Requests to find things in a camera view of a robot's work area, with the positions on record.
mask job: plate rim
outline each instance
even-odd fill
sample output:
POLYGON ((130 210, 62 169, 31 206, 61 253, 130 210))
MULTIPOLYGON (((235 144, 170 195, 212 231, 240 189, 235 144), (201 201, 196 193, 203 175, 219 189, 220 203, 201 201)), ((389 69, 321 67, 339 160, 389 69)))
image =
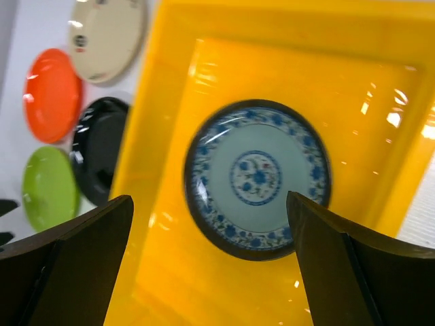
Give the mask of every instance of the plate rim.
POLYGON ((184 198, 188 205, 189 213, 194 220, 196 226, 213 245, 229 255, 250 261, 268 261, 279 259, 293 253, 295 251, 294 240, 292 240, 289 244, 284 245, 283 247, 262 251, 244 249, 238 247, 235 244, 232 244, 224 237, 220 236, 201 215, 201 212, 198 210, 194 201, 193 189, 189 178, 189 176, 192 174, 192 165, 189 164, 189 162, 193 161, 197 145, 199 144, 201 138, 204 136, 209 127, 212 126, 219 118, 228 115, 229 113, 246 109, 248 107, 261 107, 264 109, 274 109, 275 111, 280 111, 297 120, 309 131, 319 147, 319 150, 322 154, 321 158, 324 161, 324 166, 326 169, 325 196, 321 202, 321 205, 325 207, 328 207, 332 195, 332 168, 330 158, 323 141, 321 141, 319 134, 314 129, 314 127, 307 121, 307 119, 305 119, 301 114, 293 110, 291 107, 271 100, 254 98, 248 100, 241 100, 226 105, 221 109, 218 109, 215 113, 211 114, 205 120, 205 122, 201 124, 201 127, 196 132, 196 134, 194 134, 194 138, 190 142, 190 146, 187 150, 186 158, 184 160, 183 188, 184 198))
MULTIPOLYGON (((82 114, 81 114, 81 116, 80 116, 80 118, 78 120, 77 126, 75 127, 74 133, 73 133, 73 141, 72 141, 72 145, 71 145, 71 151, 69 152, 69 161, 70 161, 71 166, 72 166, 72 170, 73 170, 73 174, 74 174, 74 177, 75 177, 75 181, 77 182, 77 185, 78 185, 80 191, 83 193, 83 195, 86 197, 86 199, 88 199, 91 203, 93 203, 96 206, 99 206, 102 203, 99 202, 99 199, 95 198, 95 196, 94 196, 94 190, 93 190, 94 187, 90 185, 90 180, 92 180, 92 179, 88 178, 88 173, 86 173, 86 171, 84 171, 84 164, 83 163, 79 163, 77 161, 77 158, 74 155, 74 153, 76 151, 79 151, 80 153, 82 153, 82 149, 83 149, 83 146, 84 146, 83 140, 84 139, 86 140, 89 137, 90 129, 87 130, 87 132, 83 132, 83 134, 81 134, 78 137, 80 139, 77 139, 77 132, 78 132, 79 126, 89 126, 90 125, 90 121, 88 121, 88 122, 85 121, 84 122, 83 118, 85 117, 85 115, 87 113, 89 113, 89 111, 93 111, 94 112, 93 116, 98 116, 98 115, 104 113, 104 112, 101 112, 101 111, 98 112, 97 109, 94 109, 94 106, 97 103, 104 102, 104 101, 110 101, 111 103, 117 104, 116 105, 117 110, 119 112, 121 112, 121 113, 125 113, 125 116, 126 116, 126 119, 127 119, 127 117, 128 117, 128 110, 130 109, 130 105, 127 102, 124 102, 123 100, 121 100, 120 98, 116 98, 116 97, 113 97, 113 96, 104 96, 104 97, 101 97, 101 98, 98 98, 98 99, 92 101, 85 108, 85 110, 82 112, 82 114)), ((107 189, 107 188, 104 187, 104 192, 105 192, 105 194, 107 194, 107 198, 109 198, 109 196, 110 196, 110 190, 111 190, 111 188, 107 189)))
MULTIPOLYGON (((79 68, 79 60, 77 59, 77 53, 75 53, 74 49, 76 46, 74 45, 72 38, 73 36, 77 35, 73 31, 75 30, 75 27, 71 24, 68 28, 68 53, 71 57, 71 63, 75 69, 75 72, 80 76, 81 79, 87 81, 90 84, 104 84, 107 82, 110 82, 111 80, 121 76, 133 63, 134 59, 137 57, 139 53, 139 49, 141 49, 143 43, 144 43, 144 35, 145 35, 145 27, 147 25, 147 6, 144 0, 136 0, 138 5, 138 10, 140 11, 140 23, 139 23, 139 36, 135 42, 135 46, 133 47, 130 56, 128 57, 128 60, 125 60, 125 62, 122 65, 119 65, 119 68, 114 70, 113 73, 108 73, 105 77, 102 78, 94 78, 91 79, 90 77, 84 75, 82 73, 82 70, 79 68)), ((91 6, 91 0, 88 0, 86 2, 75 0, 75 4, 71 13, 70 21, 78 21, 78 13, 77 9, 81 6, 91 6)))

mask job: plate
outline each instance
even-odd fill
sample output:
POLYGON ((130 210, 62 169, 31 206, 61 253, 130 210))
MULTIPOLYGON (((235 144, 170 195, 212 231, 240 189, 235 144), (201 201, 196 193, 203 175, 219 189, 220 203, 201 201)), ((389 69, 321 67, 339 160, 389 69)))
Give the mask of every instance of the plate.
POLYGON ((24 90, 27 124, 44 143, 55 143, 74 127, 80 114, 82 83, 66 53, 42 52, 27 73, 24 90))
POLYGON ((294 250, 285 199, 298 192, 327 206, 331 177, 316 131, 289 107, 242 101, 209 119, 186 160, 192 216, 216 246, 250 260, 294 250))
POLYGON ((39 148, 24 170, 22 203, 37 232, 75 217, 79 194, 68 157, 51 146, 39 148))
POLYGON ((96 100, 83 112, 75 129, 71 162, 77 183, 91 203, 109 198, 128 105, 114 97, 96 100))
POLYGON ((69 53, 87 82, 107 82, 135 57, 145 26, 143 0, 77 0, 69 21, 69 53))

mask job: yellow plastic bin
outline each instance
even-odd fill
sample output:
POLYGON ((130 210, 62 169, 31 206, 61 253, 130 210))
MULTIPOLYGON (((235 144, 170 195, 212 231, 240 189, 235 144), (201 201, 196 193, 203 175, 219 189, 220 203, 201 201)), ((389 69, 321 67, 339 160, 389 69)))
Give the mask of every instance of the yellow plastic bin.
POLYGON ((434 150, 433 35, 433 3, 163 1, 112 192, 135 216, 106 325, 312 325, 294 254, 237 259, 196 227, 190 142, 230 103, 283 103, 325 143, 330 209, 395 236, 434 150))

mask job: cream plate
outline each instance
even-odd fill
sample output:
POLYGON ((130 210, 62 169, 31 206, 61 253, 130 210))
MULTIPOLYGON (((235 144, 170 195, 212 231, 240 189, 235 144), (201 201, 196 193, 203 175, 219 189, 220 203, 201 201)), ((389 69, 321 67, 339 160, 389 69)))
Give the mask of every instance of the cream plate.
POLYGON ((143 0, 77 0, 69 53, 82 79, 103 83, 127 68, 142 39, 144 11, 143 0))

